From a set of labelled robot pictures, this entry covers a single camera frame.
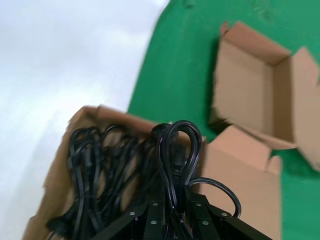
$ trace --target green surface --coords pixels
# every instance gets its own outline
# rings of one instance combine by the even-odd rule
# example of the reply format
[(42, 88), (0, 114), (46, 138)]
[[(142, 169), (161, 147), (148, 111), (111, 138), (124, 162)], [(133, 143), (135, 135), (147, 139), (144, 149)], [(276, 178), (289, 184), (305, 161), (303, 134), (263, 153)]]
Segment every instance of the green surface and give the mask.
[[(241, 20), (294, 52), (307, 45), (319, 61), (319, 7), (308, 0), (172, 0), (154, 30), (129, 112), (157, 122), (190, 120), (212, 140), (207, 121), (221, 24)], [(319, 239), (320, 176), (296, 150), (276, 153), (284, 162), (283, 239)]]

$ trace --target black metal frame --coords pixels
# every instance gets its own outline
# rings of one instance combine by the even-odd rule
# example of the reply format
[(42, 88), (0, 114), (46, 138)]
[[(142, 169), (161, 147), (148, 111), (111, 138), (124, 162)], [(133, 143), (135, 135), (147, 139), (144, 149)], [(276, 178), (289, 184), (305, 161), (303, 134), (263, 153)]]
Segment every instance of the black metal frame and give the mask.
[[(189, 186), (185, 187), (184, 193), (185, 220), (193, 239), (271, 240), (229, 212), (209, 204), (205, 195), (192, 192)], [(152, 196), (148, 204), (130, 210), (91, 240), (162, 240), (170, 214), (164, 194)]]

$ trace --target black power cord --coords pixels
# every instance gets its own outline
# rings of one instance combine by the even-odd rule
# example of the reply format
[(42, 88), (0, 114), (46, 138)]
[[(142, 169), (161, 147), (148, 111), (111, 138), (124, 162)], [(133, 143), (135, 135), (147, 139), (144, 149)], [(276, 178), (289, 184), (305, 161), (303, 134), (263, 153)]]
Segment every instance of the black power cord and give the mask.
[[(69, 240), (91, 239), (124, 213), (123, 193), (136, 177), (140, 178), (141, 187), (137, 188), (128, 208), (144, 203), (146, 196), (160, 186), (160, 175), (153, 160), (155, 147), (151, 137), (139, 143), (139, 138), (122, 125), (111, 125), (103, 132), (97, 127), (77, 129), (70, 137), (67, 160), (74, 201), (64, 215), (47, 223), (54, 233), (49, 239), (54, 235)], [(129, 174), (135, 158), (136, 166)], [(104, 189), (98, 195), (102, 179)]]
[[(160, 176), (166, 192), (168, 208), (170, 209), (170, 219), (164, 230), (165, 238), (188, 239), (193, 238), (192, 233), (189, 231), (184, 219), (183, 191), (185, 186), (192, 186), (195, 184), (210, 184), (223, 190), (232, 199), (235, 205), (234, 217), (239, 218), (241, 215), (241, 204), (237, 196), (222, 183), (210, 178), (194, 178), (191, 180), (192, 174), (196, 168), (197, 162), (200, 158), (202, 136), (199, 129), (190, 121), (181, 120), (172, 125), (162, 124), (161, 133), (158, 134), (156, 145), (156, 156), (159, 165)], [(174, 159), (171, 159), (170, 149), (175, 146), (178, 132), (184, 132), (188, 135), (190, 140), (190, 152), (185, 162), (185, 165), (180, 170), (180, 178), (175, 180), (173, 169)]]
[[(179, 132), (187, 134), (189, 151), (179, 142)], [(67, 160), (74, 201), (65, 214), (47, 223), (53, 233), (49, 239), (58, 235), (68, 240), (89, 240), (124, 212), (144, 204), (147, 196), (162, 186), (169, 211), (163, 226), (164, 239), (193, 238), (184, 220), (185, 186), (210, 184), (221, 189), (232, 199), (233, 216), (239, 218), (241, 204), (229, 188), (210, 178), (193, 177), (201, 148), (199, 129), (186, 120), (159, 124), (141, 142), (122, 125), (111, 125), (103, 132), (97, 127), (76, 130), (70, 138)], [(123, 210), (123, 193), (135, 178), (138, 181), (132, 201)], [(102, 180), (104, 188), (98, 194)]]

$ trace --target cardboard box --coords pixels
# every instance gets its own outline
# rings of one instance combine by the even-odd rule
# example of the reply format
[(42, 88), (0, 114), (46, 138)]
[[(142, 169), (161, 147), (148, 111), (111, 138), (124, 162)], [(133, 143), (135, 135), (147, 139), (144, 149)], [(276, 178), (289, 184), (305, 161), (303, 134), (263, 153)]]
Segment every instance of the cardboard box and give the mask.
[(320, 171), (319, 68), (237, 22), (221, 34), (209, 123), (223, 119), (274, 149), (296, 148)]
[[(27, 224), (24, 240), (45, 240), (49, 234), (46, 228), (48, 220), (62, 215), (73, 202), (73, 187), (67, 166), (71, 134), (79, 128), (91, 126), (105, 128), (110, 124), (126, 125), (139, 133), (142, 138), (156, 125), (154, 122), (103, 106), (81, 108), (69, 121), (69, 126), (62, 137), (43, 184), (45, 191), (42, 202), (36, 215), (31, 217)], [(230, 143), (230, 137), (235, 139), (235, 142)], [(243, 151), (239, 154), (238, 139), (245, 139), (246, 142), (243, 144), (257, 149), (254, 154), (258, 162), (243, 161), (248, 154)], [(243, 221), (272, 239), (279, 240), (282, 229), (280, 178), (273, 173), (272, 167), (267, 170), (256, 167), (266, 165), (270, 151), (271, 149), (260, 141), (231, 126), (212, 143), (204, 144), (200, 167), (203, 166), (202, 176), (224, 183), (238, 196), (242, 205)], [(131, 196), (130, 189), (131, 187), (128, 187), (124, 193), (127, 202)], [(206, 195), (211, 204), (233, 214), (234, 206), (222, 191), (209, 185), (201, 185), (199, 192)]]

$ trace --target white surface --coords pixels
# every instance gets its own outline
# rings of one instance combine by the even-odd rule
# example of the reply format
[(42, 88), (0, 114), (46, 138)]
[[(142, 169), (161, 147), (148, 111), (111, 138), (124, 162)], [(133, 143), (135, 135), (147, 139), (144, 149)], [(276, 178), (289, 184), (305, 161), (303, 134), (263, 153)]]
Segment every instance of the white surface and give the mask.
[(168, 0), (0, 1), (0, 239), (22, 237), (70, 117), (126, 111)]

